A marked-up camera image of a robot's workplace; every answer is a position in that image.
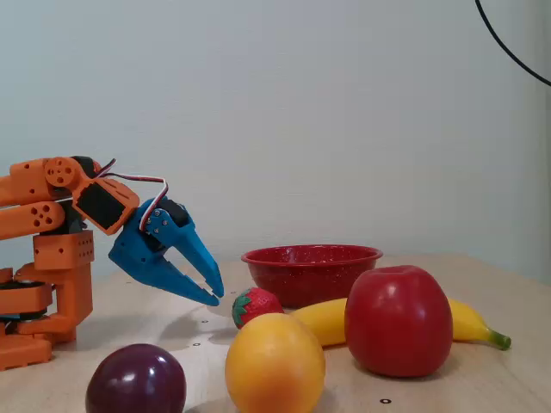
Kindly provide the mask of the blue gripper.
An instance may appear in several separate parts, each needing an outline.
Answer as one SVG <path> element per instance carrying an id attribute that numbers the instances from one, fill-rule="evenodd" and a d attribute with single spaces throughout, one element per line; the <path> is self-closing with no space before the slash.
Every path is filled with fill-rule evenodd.
<path id="1" fill-rule="evenodd" d="M 145 219 L 145 229 L 141 229 L 141 220 L 152 205 L 153 200 L 144 202 L 123 225 L 109 258 L 147 286 L 204 305 L 218 306 L 225 294 L 220 270 L 197 235 L 188 211 L 182 204 L 164 197 Z M 169 248 L 175 248 L 203 276 L 211 293 L 165 259 Z"/>

